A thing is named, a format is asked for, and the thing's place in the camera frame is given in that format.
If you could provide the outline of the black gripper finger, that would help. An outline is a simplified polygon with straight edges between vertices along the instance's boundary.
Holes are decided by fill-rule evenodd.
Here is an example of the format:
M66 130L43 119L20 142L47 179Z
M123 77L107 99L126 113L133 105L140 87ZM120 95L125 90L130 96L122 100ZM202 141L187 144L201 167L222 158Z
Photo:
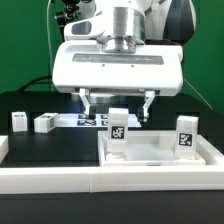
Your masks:
M144 96L144 104L142 107L138 109L138 120L139 121L147 121L149 117L148 109L155 99L154 91L146 91Z
M79 97L84 106L84 114L88 119L94 119L96 115L96 107L90 104L88 96L89 96L88 89L81 88L79 90Z

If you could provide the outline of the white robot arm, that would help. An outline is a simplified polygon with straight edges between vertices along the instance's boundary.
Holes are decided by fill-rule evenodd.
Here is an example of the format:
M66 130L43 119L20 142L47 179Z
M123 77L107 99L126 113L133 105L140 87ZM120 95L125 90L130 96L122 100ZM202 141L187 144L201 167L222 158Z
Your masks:
M95 115L92 94L142 96L138 119L148 119L154 98L182 88L183 45L193 36L192 0L93 0L64 28L53 67L58 91L77 93Z

